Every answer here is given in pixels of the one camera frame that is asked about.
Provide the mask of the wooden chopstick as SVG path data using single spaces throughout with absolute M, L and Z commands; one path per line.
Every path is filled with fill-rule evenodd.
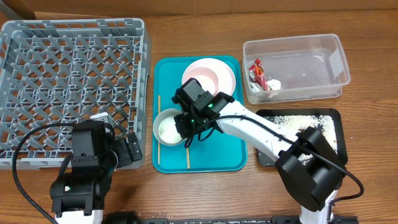
M 187 161 L 187 169 L 190 169 L 190 151 L 189 151 L 189 148 L 186 148 L 186 161 Z
M 161 96 L 160 95 L 158 95 L 158 115 L 160 114 L 160 112 L 161 112 Z M 160 145 L 161 145 L 161 143 L 160 143 L 160 135 L 159 135 L 159 130 L 158 130 L 158 149 L 157 149 L 157 152 L 158 152 L 158 156 L 157 156 L 157 164 L 158 165 L 160 165 Z

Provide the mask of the white rice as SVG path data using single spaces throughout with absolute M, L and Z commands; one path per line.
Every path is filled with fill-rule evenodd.
M 304 132 L 306 128 L 312 127 L 319 130 L 337 153 L 338 145 L 336 139 L 335 124 L 329 115 L 285 115 L 285 116 L 266 116 L 265 119 L 294 133 Z

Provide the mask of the grey round bowl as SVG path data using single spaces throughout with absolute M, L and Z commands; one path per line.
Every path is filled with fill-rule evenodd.
M 166 110 L 161 111 L 160 114 L 156 116 L 156 118 L 155 118 L 155 120 L 154 120 L 154 123 L 153 123 L 153 133 L 154 133 L 154 136 L 155 136 L 156 140 L 159 139 L 159 138 L 158 138 L 158 137 L 159 137 L 159 136 L 158 136 L 159 124 L 160 124 L 165 118 L 174 117 L 175 115 L 180 114 L 180 113 L 182 113 L 180 110 L 175 109 L 175 108 L 170 108 L 170 109 L 166 109 Z M 178 145 L 178 144 L 176 144 L 176 145 L 166 145 L 166 143 L 164 143 L 164 142 L 161 140 L 161 138 L 160 138 L 160 143 L 163 144 L 163 145 L 165 145 L 165 146 L 176 146 L 176 145 Z

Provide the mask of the small pink bowl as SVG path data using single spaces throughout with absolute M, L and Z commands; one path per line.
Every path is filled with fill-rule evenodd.
M 182 84 L 189 78 L 195 78 L 205 91 L 209 91 L 212 95 L 218 93 L 219 80 L 217 74 L 208 67 L 195 67 L 183 74 Z

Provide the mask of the white napkin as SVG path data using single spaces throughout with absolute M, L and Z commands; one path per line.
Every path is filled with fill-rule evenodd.
M 264 91 L 261 88 L 261 86 L 255 81 L 254 73 L 253 73 L 253 71 L 251 69 L 251 67 L 253 65 L 254 64 L 252 64 L 249 67 L 249 87 L 251 88 L 252 91 Z M 279 80 L 276 80 L 276 79 L 267 79 L 265 71 L 264 71 L 264 78 L 266 79 L 266 82 L 267 82 L 267 84 L 269 86 L 269 90 L 268 91 L 280 90 L 281 89 L 281 82 Z

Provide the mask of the white paper cup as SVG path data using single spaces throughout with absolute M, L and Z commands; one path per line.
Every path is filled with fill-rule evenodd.
M 166 145 L 176 145 L 183 140 L 177 131 L 173 117 L 165 118 L 159 124 L 159 137 Z

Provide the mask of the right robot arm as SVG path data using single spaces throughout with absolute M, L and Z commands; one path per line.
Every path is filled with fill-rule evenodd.
M 195 78 L 178 88 L 172 102 L 177 132 L 189 147 L 204 131 L 219 131 L 246 141 L 274 161 L 286 190 L 302 211 L 300 223 L 331 223 L 332 207 L 346 162 L 313 127 L 292 131 L 245 108 L 231 95 L 205 91 Z

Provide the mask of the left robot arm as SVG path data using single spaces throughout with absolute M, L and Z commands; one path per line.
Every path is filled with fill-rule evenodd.
M 101 223 L 112 174 L 143 158 L 136 133 L 117 138 L 111 124 L 88 120 L 72 128 L 72 153 L 50 187 L 57 223 Z

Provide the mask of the red snack wrapper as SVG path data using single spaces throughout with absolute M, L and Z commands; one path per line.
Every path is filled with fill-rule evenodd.
M 269 90 L 269 86 L 264 78 L 264 67 L 262 66 L 262 62 L 259 58 L 254 61 L 254 65 L 251 67 L 255 81 L 261 86 L 264 91 Z

